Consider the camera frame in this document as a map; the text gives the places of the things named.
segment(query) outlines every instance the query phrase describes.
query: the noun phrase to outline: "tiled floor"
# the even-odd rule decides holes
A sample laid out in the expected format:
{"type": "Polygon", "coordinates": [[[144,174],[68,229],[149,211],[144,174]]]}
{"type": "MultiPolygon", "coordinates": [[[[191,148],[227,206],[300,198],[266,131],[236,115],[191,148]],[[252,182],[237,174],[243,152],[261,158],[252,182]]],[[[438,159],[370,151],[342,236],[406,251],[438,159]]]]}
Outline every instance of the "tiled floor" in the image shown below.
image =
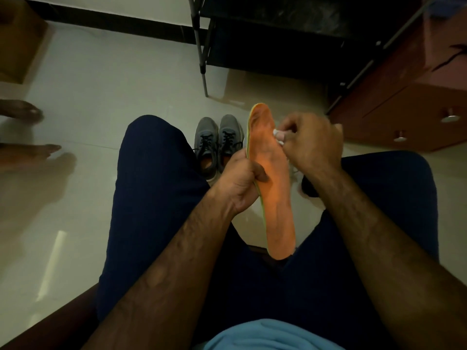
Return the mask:
{"type": "MultiPolygon", "coordinates": [[[[63,24],[52,24],[29,84],[0,83],[0,97],[25,99],[45,115],[33,128],[3,120],[2,141],[63,146],[36,168],[0,175],[0,344],[97,282],[118,149],[132,120],[157,115],[191,143],[203,116],[219,122],[234,114],[246,127],[257,102],[266,102],[277,121],[289,111],[321,113],[325,106],[322,88],[301,81],[208,68],[207,83],[211,98],[203,94],[195,46],[63,24]]],[[[373,151],[346,145],[344,154],[373,151]]],[[[467,283],[467,146],[426,157],[439,192],[441,261],[467,283]]],[[[321,209],[296,188],[300,243],[321,209]]],[[[265,246],[258,201],[234,224],[247,243],[265,246]]]]}

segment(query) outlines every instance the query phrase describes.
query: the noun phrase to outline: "hand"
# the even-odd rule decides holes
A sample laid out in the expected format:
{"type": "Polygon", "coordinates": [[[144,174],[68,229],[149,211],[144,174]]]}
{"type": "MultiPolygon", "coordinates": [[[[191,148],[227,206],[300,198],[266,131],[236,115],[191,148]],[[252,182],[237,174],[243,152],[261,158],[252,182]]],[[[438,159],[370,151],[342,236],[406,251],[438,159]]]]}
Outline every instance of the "hand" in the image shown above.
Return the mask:
{"type": "Polygon", "coordinates": [[[312,113],[292,113],[277,127],[287,158],[310,181],[341,168],[344,139],[341,124],[312,113]]]}
{"type": "Polygon", "coordinates": [[[233,154],[222,176],[212,188],[230,205],[232,218],[249,208],[258,198],[258,191],[254,185],[255,179],[267,182],[268,176],[264,168],[247,158],[246,148],[233,154]]]}

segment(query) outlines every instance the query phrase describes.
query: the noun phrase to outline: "white wall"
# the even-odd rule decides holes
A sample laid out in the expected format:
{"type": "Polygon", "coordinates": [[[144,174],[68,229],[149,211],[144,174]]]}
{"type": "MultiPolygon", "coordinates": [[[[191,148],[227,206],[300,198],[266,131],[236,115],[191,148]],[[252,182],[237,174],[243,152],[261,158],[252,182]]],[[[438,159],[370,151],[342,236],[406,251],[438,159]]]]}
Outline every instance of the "white wall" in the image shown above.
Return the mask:
{"type": "MultiPolygon", "coordinates": [[[[51,4],[191,26],[188,0],[37,0],[51,4]]],[[[207,28],[208,22],[202,23],[207,28]]]]}

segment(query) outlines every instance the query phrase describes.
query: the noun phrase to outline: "black baseboard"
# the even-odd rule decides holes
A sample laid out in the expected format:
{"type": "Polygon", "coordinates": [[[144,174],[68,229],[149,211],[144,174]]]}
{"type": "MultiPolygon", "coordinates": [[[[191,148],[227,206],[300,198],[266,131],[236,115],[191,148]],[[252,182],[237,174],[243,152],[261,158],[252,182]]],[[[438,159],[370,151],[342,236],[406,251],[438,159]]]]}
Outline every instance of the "black baseboard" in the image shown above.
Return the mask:
{"type": "MultiPolygon", "coordinates": [[[[27,3],[46,21],[69,23],[131,35],[173,40],[181,43],[196,43],[193,28],[188,26],[83,10],[74,7],[52,5],[41,1],[27,0],[27,3]]],[[[204,44],[206,33],[206,29],[201,29],[199,32],[201,44],[204,44]]]]}

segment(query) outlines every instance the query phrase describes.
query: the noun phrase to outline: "forearm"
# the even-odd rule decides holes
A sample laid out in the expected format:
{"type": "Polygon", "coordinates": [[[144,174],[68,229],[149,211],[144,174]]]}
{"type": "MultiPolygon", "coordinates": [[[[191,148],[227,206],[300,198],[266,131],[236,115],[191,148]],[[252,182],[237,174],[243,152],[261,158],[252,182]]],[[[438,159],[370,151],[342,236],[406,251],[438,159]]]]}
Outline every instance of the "forearm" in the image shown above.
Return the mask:
{"type": "Polygon", "coordinates": [[[187,349],[232,219],[212,188],[85,349],[187,349]]]}
{"type": "Polygon", "coordinates": [[[395,340],[408,349],[464,347],[467,288],[382,213],[345,172],[307,176],[395,340]]]}

